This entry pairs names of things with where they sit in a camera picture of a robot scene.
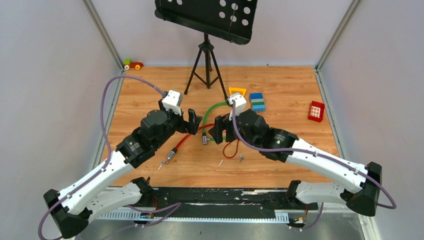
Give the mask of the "green cable lock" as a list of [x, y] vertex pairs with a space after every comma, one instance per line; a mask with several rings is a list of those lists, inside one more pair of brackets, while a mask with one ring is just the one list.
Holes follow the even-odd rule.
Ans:
[[[209, 115], [210, 115], [210, 113], [212, 112], [212, 110], [214, 110], [215, 108], [217, 108], [217, 107], [222, 107], [222, 106], [228, 106], [228, 104], [226, 103], [226, 102], [219, 102], [219, 103], [216, 103], [216, 104], [214, 104], [214, 105], [212, 105], [207, 111], [206, 111], [206, 113], [205, 113], [205, 115], [204, 115], [204, 118], [203, 118], [203, 125], [205, 126], [206, 124], [207, 124], [207, 119], [208, 119], [208, 117], [209, 117]], [[208, 143], [208, 137], [207, 137], [207, 134], [206, 134], [206, 129], [205, 128], [203, 128], [202, 129], [202, 144], [203, 145], [206, 145]]]

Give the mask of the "red padlock with thin cable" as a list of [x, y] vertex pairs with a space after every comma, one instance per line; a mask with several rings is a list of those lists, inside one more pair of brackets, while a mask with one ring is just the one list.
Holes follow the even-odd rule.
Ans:
[[[232, 145], [232, 144], [234, 144], [235, 146], [234, 146], [234, 147], [232, 147], [233, 152], [232, 152], [232, 153], [230, 153], [229, 148], [231, 148], [231, 145]], [[239, 144], [240, 144], [240, 141], [239, 141], [239, 140], [235, 140], [235, 141], [233, 141], [233, 142], [228, 142], [228, 143], [224, 146], [224, 148], [222, 149], [222, 154], [223, 154], [223, 156], [224, 156], [226, 159], [233, 159], [233, 158], [235, 158], [235, 157], [236, 157], [236, 155], [238, 154], [238, 151], [239, 151]]]

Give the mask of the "keys of red lock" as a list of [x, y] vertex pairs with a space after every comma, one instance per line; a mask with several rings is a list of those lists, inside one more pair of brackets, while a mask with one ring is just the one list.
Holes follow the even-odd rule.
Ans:
[[162, 161], [157, 169], [160, 170], [163, 166], [166, 166], [168, 164], [169, 164], [169, 160]]

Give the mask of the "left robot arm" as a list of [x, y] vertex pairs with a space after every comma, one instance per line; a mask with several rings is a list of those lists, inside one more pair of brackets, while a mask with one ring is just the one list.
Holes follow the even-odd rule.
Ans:
[[80, 234], [90, 222], [103, 213], [138, 203], [142, 207], [153, 201], [153, 193], [145, 188], [142, 177], [119, 191], [102, 191], [121, 176], [135, 170], [152, 158], [175, 132], [195, 135], [202, 116], [188, 110], [188, 120], [173, 110], [152, 110], [140, 121], [140, 126], [125, 137], [106, 160], [83, 178], [57, 191], [50, 189], [43, 198], [63, 239]]

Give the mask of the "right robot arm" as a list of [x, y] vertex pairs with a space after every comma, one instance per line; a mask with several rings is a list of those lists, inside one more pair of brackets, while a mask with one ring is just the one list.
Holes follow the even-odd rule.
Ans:
[[270, 127], [250, 109], [233, 118], [217, 116], [208, 132], [217, 144], [239, 140], [267, 159], [298, 165], [333, 181], [291, 181], [285, 201], [292, 209], [322, 202], [346, 205], [368, 217], [376, 215], [382, 181], [382, 166], [376, 162], [355, 163], [320, 150], [291, 132]]

